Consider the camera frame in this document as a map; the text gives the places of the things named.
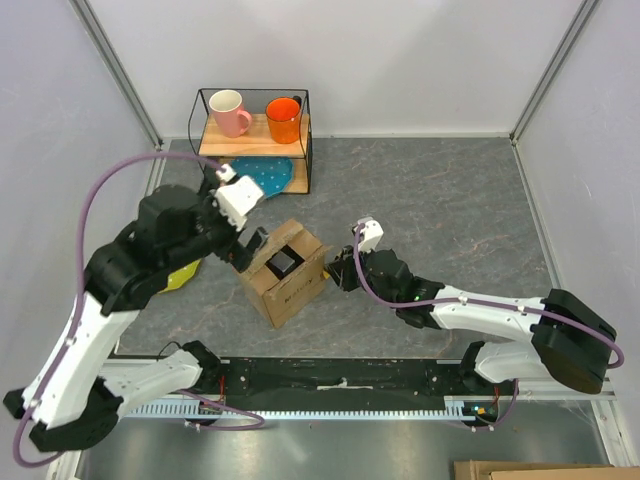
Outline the brown cardboard express box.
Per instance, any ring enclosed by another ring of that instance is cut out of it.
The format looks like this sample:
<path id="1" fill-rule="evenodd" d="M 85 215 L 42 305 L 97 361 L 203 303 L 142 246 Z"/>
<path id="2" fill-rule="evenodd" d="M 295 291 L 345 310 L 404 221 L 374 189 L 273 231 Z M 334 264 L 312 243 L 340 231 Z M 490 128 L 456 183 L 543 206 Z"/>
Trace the brown cardboard express box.
<path id="1" fill-rule="evenodd" d="M 282 248 L 289 247 L 304 263 L 279 280 L 266 262 Z M 239 273 L 246 297 L 275 329 L 282 327 L 325 287 L 325 254 L 330 250 L 315 235 L 291 218 L 276 228 L 249 268 Z"/>

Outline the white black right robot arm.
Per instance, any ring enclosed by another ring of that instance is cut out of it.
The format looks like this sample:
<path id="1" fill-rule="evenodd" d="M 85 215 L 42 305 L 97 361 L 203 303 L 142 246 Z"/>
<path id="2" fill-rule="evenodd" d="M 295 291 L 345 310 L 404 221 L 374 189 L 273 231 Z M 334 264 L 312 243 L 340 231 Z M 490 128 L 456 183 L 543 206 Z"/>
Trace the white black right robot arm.
<path id="1" fill-rule="evenodd" d="M 616 330 L 566 290 L 532 298 L 465 292 L 413 274 L 392 250 L 359 253 L 350 246 L 325 271 L 341 290 L 365 290 L 414 328 L 497 337 L 467 348 L 457 377 L 469 393 L 505 381 L 542 379 L 598 394 L 608 370 L 624 362 Z"/>

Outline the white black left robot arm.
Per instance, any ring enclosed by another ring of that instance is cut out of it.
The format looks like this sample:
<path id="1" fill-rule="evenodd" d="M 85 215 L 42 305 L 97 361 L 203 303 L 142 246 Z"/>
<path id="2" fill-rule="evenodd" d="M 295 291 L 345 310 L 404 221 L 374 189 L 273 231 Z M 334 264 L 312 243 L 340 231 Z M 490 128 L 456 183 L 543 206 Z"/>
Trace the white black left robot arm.
<path id="1" fill-rule="evenodd" d="M 140 201 L 136 220 L 94 252 L 54 352 L 29 386 L 3 399 L 20 423 L 33 424 L 29 438 L 39 452 L 89 449 L 143 404 L 181 390 L 208 393 L 219 386 L 221 361 L 199 341 L 128 374 L 107 377 L 100 370 L 121 334 L 167 288 L 172 273 L 209 255 L 238 272 L 249 267 L 267 233 L 258 228 L 246 245 L 239 237 L 263 197 L 247 176 L 206 195 L 164 185 Z"/>

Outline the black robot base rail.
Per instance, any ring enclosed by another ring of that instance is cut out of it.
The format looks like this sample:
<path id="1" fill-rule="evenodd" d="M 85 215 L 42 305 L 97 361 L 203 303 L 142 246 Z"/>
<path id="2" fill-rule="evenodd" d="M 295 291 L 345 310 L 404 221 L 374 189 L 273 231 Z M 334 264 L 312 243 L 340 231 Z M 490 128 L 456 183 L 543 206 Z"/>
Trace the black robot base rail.
<path id="1" fill-rule="evenodd" d="M 460 363 L 431 359 L 230 357 L 188 389 L 231 407 L 275 412 L 441 410 L 450 396 L 511 396 L 514 385 L 466 384 Z"/>

